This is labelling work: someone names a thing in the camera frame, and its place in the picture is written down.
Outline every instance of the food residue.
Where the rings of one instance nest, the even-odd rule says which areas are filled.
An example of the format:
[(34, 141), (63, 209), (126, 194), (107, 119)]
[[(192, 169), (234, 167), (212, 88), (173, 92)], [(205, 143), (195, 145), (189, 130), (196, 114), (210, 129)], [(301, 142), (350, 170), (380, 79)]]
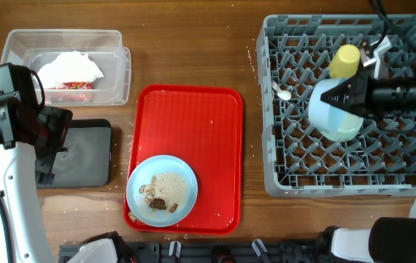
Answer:
[(136, 216), (131, 211), (128, 212), (128, 217), (132, 220), (132, 222), (136, 221)]
[(140, 186), (142, 200), (153, 211), (168, 210), (174, 213), (187, 202), (188, 182), (174, 172), (163, 172), (151, 177), (151, 182)]

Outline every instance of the red tray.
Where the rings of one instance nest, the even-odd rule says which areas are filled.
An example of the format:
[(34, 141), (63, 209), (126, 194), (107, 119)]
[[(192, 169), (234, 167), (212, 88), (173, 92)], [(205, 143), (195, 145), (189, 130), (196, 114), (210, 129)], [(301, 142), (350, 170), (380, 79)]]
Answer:
[(167, 154), (195, 172), (199, 195), (192, 211), (168, 227), (132, 222), (124, 198), (123, 217), (133, 229), (226, 235), (240, 221), (242, 97), (230, 88), (149, 85), (139, 95), (128, 178), (152, 156)]

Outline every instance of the red wrapper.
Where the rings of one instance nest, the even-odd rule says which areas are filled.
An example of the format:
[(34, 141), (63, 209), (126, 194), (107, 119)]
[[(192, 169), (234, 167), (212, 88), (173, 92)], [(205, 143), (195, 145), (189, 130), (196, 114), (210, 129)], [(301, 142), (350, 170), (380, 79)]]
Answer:
[[(57, 85), (54, 89), (59, 90), (90, 90), (93, 84), (90, 82), (68, 82)], [(79, 92), (51, 92), (48, 99), (52, 102), (89, 102), (92, 94), (80, 94)]]

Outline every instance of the light blue cup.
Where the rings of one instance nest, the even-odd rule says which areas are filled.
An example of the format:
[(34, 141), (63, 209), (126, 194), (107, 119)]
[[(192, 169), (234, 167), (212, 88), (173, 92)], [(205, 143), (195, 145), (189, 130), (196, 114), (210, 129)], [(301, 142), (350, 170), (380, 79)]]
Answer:
[(310, 96), (308, 113), (312, 125), (326, 138), (334, 142), (345, 142), (354, 138), (362, 127), (363, 118), (322, 102), (322, 93), (338, 84), (345, 78), (325, 79), (315, 85)]

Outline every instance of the white spoon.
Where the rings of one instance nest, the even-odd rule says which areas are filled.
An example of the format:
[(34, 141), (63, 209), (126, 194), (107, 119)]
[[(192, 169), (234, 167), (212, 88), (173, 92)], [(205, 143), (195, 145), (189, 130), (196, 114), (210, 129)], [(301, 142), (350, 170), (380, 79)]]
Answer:
[(277, 92), (278, 97), (282, 100), (289, 100), (292, 97), (292, 94), (289, 91), (282, 91), (274, 80), (271, 81), (271, 87)]

